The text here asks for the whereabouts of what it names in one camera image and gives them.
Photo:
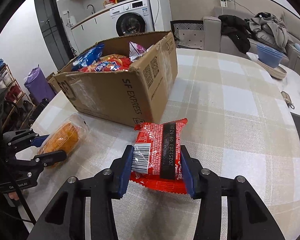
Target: plaid tablecloth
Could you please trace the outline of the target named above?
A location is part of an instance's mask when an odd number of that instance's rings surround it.
[[[162,122],[186,117],[181,143],[190,155],[216,174],[243,175],[276,219],[287,240],[300,234],[300,142],[290,112],[270,75],[258,64],[231,55],[177,49],[178,76]],[[60,92],[32,128],[53,132],[77,111]],[[45,169],[27,202],[36,219],[69,176],[94,176],[119,158],[137,132],[80,114],[90,134],[66,163]],[[20,152],[30,159],[37,148]],[[221,239],[227,234],[227,203],[222,203]],[[129,182],[122,200],[113,200],[119,239],[193,239],[200,201]],[[90,238],[89,200],[86,239]],[[25,211],[19,208],[26,218]]]

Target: gray sofa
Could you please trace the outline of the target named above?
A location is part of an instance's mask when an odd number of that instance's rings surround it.
[[[221,35],[221,21],[218,19],[219,15],[222,15],[222,8],[215,7],[213,9],[213,17],[204,17],[204,50],[216,51],[225,54],[235,55],[239,57],[248,58],[245,54],[241,53],[234,45],[232,40],[228,36]],[[223,8],[223,14],[235,15],[242,19],[252,18],[253,14],[240,11],[237,9]],[[300,44],[300,19],[296,19],[295,16],[288,14],[276,15],[278,18],[282,18],[287,30],[291,36],[293,42]],[[257,54],[257,43],[258,41],[250,40],[249,52]],[[293,46],[293,44],[287,44],[287,54],[283,56],[281,64],[291,69],[294,69],[298,56],[300,53]]]

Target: human hand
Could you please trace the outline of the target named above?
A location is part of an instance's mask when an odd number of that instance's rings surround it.
[[[8,196],[10,199],[19,200],[19,197],[16,192],[10,192],[8,193]]]

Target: metal bolt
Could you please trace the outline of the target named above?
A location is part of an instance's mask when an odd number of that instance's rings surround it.
[[[204,169],[201,170],[201,173],[202,173],[203,175],[209,175],[209,174],[210,174],[210,170],[207,169],[207,168],[204,168]]]
[[[112,173],[111,169],[104,169],[104,170],[102,171],[102,174],[103,174],[103,175],[110,175],[111,173]]]
[[[67,181],[68,183],[74,183],[76,180],[77,180],[76,177],[69,177]]]
[[[243,182],[245,182],[245,181],[246,181],[246,179],[245,179],[245,177],[244,177],[244,176],[238,176],[238,177],[237,177],[237,181],[239,181],[239,182],[243,183]]]

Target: white pillar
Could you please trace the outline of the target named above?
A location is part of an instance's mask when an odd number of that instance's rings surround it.
[[[170,31],[172,21],[170,0],[150,0],[155,31]]]

